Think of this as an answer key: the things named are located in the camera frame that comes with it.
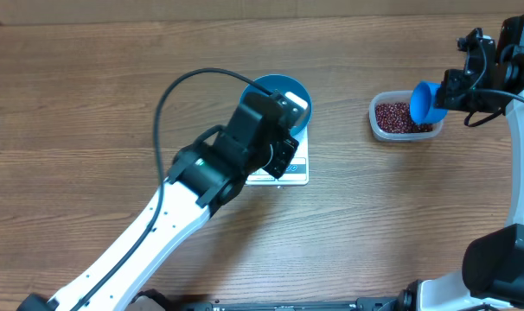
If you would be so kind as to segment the blue plastic measuring scoop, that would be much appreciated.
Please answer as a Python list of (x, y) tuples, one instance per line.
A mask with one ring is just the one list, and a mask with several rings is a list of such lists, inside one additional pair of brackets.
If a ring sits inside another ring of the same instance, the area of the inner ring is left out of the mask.
[(447, 110), (435, 106), (440, 84), (421, 81), (410, 99), (410, 116), (415, 124), (436, 124), (442, 121)]

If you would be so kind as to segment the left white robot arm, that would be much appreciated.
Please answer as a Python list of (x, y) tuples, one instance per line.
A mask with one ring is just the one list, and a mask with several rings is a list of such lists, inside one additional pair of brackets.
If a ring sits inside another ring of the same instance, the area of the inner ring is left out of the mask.
[(248, 176), (281, 177), (297, 152), (291, 130), (310, 112), (292, 92), (248, 92), (228, 124), (181, 149), (147, 207), (85, 272), (18, 310), (124, 310), (166, 258), (234, 199)]

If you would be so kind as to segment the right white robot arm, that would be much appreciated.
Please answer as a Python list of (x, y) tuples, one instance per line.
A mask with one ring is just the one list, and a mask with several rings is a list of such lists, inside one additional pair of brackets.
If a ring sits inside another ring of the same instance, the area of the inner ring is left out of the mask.
[(496, 118), (506, 122), (511, 172), (500, 193), (506, 204), (501, 228), (470, 242), (460, 268), (414, 282), (400, 310), (524, 309), (524, 15), (504, 20), (497, 38), (472, 29), (457, 39), (465, 55), (438, 83), (420, 82), (410, 99), (417, 124), (435, 124), (463, 112), (468, 128)]

